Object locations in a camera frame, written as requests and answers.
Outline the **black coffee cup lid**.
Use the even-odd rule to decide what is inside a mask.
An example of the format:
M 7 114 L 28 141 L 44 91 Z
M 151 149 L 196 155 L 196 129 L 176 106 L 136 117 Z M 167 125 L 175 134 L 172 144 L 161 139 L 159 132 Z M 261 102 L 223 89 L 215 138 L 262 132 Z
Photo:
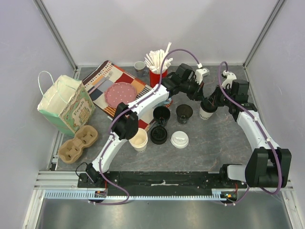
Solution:
M 217 106 L 212 105 L 209 100 L 201 101 L 200 106 L 205 112 L 208 113 L 214 113 L 217 110 Z

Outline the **white paper coffee cup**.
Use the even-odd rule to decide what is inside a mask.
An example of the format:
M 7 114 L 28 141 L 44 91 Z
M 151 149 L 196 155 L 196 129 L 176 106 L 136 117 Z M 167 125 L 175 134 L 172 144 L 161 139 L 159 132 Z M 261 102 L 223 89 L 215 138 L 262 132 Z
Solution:
M 204 107 L 200 107 L 199 116 L 203 120 L 208 120 L 214 114 L 215 110 L 209 111 Z

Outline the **black plastic cup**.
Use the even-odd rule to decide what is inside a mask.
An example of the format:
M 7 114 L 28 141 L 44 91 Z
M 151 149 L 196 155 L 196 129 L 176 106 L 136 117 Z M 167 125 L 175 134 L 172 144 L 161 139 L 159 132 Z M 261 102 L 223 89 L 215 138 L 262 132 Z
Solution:
M 177 121 L 186 124 L 193 115 L 193 109 L 187 104 L 181 104 L 176 108 Z

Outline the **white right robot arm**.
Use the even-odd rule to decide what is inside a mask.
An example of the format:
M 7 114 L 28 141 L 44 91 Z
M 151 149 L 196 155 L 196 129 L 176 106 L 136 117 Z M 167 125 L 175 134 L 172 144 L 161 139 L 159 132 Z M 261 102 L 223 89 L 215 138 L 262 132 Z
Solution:
M 256 106 L 248 102 L 248 89 L 249 82 L 246 80 L 225 80 L 204 102 L 208 111 L 212 112 L 227 106 L 253 151 L 247 165 L 226 165 L 227 171 L 218 176 L 218 182 L 225 188 L 236 180 L 250 187 L 283 188 L 288 181 L 291 152 L 281 148 L 268 134 Z

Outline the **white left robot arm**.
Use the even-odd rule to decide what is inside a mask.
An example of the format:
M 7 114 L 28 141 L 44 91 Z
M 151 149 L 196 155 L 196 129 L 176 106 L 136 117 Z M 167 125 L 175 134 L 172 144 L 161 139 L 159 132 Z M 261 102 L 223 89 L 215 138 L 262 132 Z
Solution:
M 210 71 L 201 64 L 194 71 L 182 63 L 175 72 L 162 78 L 159 84 L 139 99 L 128 104 L 120 103 L 105 146 L 87 166 L 88 182 L 93 187 L 104 184 L 103 174 L 109 170 L 112 160 L 124 143 L 137 134 L 138 121 L 147 111 L 180 92 L 185 93 L 190 100 L 203 101 L 203 78 L 209 74 Z

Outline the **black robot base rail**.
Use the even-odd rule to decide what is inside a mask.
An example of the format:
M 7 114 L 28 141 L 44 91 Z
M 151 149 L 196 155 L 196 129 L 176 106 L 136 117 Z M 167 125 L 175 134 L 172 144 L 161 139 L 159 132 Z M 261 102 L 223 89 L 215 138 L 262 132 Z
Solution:
M 104 174 L 108 181 L 100 174 L 95 183 L 87 177 L 86 173 L 81 173 L 78 187 L 100 187 L 109 188 L 110 182 L 131 191 L 132 188 L 147 187 L 194 187 L 204 189 L 236 189 L 246 188 L 246 184 L 241 181 L 224 178 L 219 173 L 209 173 L 204 171 L 110 171 Z

